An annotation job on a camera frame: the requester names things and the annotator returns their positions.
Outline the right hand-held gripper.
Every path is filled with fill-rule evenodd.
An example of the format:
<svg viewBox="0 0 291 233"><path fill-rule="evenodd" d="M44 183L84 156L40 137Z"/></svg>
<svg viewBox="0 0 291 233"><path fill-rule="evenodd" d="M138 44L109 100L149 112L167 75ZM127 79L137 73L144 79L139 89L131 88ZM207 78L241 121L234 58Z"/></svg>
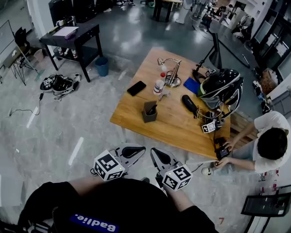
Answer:
<svg viewBox="0 0 291 233"><path fill-rule="evenodd" d="M178 162L172 153L153 147L150 156L154 166L161 170L156 175L160 188L165 186L172 191L178 191L191 181L193 174L190 169L187 165Z"/></svg>

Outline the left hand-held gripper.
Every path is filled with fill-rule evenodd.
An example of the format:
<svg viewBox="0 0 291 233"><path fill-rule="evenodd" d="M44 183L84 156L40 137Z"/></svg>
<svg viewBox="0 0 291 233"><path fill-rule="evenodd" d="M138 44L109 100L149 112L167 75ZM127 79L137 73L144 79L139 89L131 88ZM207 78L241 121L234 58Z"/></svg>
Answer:
<svg viewBox="0 0 291 233"><path fill-rule="evenodd" d="M145 152L145 146L119 146L117 156L120 163L108 150L104 150L94 159L93 171L105 182L121 178L125 167L134 165Z"/></svg>

